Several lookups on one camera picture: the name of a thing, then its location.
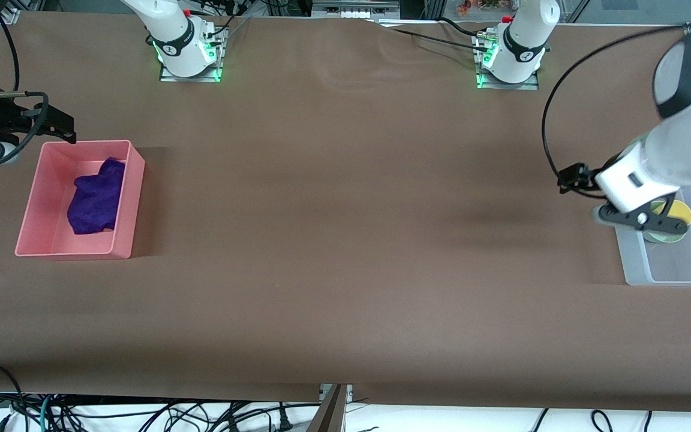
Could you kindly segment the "yellow plastic cup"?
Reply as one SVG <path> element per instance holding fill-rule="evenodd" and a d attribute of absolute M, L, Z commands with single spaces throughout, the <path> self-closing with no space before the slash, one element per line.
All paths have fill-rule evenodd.
<path fill-rule="evenodd" d="M 691 208 L 682 200 L 675 199 L 668 211 L 665 211 L 665 200 L 654 200 L 650 203 L 650 210 L 655 214 L 661 214 L 667 218 L 674 218 L 683 221 L 686 226 L 691 225 Z"/>

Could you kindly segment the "wooden table leg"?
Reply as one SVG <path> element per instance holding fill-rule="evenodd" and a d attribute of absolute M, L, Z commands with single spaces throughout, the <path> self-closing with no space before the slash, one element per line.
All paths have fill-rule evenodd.
<path fill-rule="evenodd" d="M 347 404 L 342 385 L 337 383 L 329 391 L 305 432 L 343 432 Z"/>

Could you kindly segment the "silver metal bracket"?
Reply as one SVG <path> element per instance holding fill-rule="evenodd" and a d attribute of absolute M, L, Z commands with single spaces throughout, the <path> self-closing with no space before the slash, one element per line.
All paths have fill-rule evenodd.
<path fill-rule="evenodd" d="M 342 386 L 345 394 L 346 404 L 351 404 L 351 402 L 353 402 L 353 385 Z M 323 403 L 329 391 L 334 389 L 334 387 L 335 385 L 333 383 L 321 383 L 321 385 L 319 385 L 319 402 Z"/>

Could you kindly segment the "mint green bowl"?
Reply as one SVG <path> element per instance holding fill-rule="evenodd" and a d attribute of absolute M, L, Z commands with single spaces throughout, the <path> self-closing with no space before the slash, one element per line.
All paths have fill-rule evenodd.
<path fill-rule="evenodd" d="M 664 233 L 664 232 L 654 232 L 653 230 L 645 230 L 642 233 L 642 237 L 645 241 L 653 244 L 674 244 L 682 241 L 686 237 L 686 232 L 684 233 Z"/>

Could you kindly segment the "purple cloth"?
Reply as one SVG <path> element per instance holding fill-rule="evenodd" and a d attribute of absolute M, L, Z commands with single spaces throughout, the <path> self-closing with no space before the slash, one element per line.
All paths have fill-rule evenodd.
<path fill-rule="evenodd" d="M 115 230 L 126 164 L 106 159 L 97 174 L 75 178 L 75 192 L 67 210 L 75 235 Z"/>

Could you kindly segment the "pink plastic bin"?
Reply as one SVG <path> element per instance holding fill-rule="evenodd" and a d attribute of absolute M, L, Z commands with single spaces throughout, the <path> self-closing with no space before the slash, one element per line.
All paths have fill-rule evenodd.
<path fill-rule="evenodd" d="M 108 159 L 124 164 L 115 227 L 77 235 L 68 220 L 76 191 L 74 181 L 98 174 Z M 14 249 L 16 256 L 53 262 L 131 257 L 145 165 L 145 159 L 129 140 L 44 143 Z"/>

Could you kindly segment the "orange background items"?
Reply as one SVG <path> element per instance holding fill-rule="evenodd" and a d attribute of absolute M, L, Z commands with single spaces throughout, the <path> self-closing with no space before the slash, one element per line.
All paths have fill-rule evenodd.
<path fill-rule="evenodd" d="M 466 16 L 469 11 L 488 10 L 501 7 L 501 0 L 460 0 L 457 11 L 460 16 Z"/>

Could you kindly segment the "aluminium frame rail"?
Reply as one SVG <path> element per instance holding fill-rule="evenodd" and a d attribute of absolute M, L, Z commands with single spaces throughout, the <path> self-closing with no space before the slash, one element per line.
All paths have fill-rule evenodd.
<path fill-rule="evenodd" d="M 400 0 L 312 0 L 312 17 L 400 19 Z"/>

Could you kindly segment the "brown table cover sheet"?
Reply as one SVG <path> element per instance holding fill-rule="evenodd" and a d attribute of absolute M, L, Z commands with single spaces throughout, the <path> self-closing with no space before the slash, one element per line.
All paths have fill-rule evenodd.
<path fill-rule="evenodd" d="M 626 286 L 540 119 L 633 26 L 559 26 L 539 91 L 367 21 L 253 17 L 164 83 L 132 14 L 30 12 L 21 86 L 145 159 L 132 258 L 17 257 L 42 139 L 0 166 L 0 366 L 26 392 L 691 411 L 691 288 Z"/>

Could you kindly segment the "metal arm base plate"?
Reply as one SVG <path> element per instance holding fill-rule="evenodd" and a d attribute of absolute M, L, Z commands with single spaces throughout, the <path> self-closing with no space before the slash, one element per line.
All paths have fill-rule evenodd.
<path fill-rule="evenodd" d="M 535 91 L 539 88 L 537 70 L 546 47 L 540 51 L 513 52 L 501 46 L 496 35 L 480 32 L 471 37 L 474 46 L 476 85 L 479 89 Z"/>
<path fill-rule="evenodd" d="M 192 32 L 190 38 L 173 44 L 154 41 L 161 63 L 160 81 L 217 83 L 222 81 L 227 49 L 227 28 Z"/>

